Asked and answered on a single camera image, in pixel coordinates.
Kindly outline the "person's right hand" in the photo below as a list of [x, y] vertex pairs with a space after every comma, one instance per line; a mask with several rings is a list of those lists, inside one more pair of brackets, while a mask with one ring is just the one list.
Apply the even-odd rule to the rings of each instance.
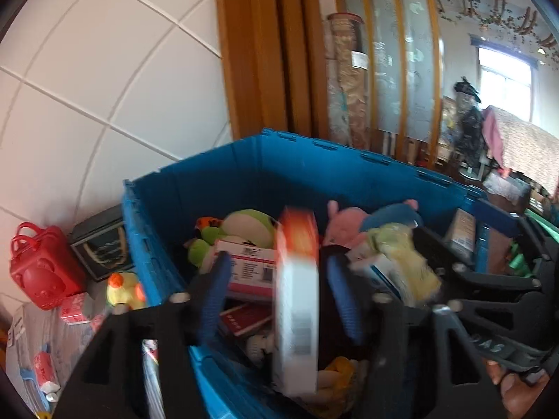
[[483, 362], [490, 379], [500, 388], [503, 405], [509, 418], [523, 418], [550, 381], [547, 372], [542, 370], [538, 373], [539, 379], [535, 384], [529, 385], [518, 374], [507, 373], [496, 361], [484, 359]]

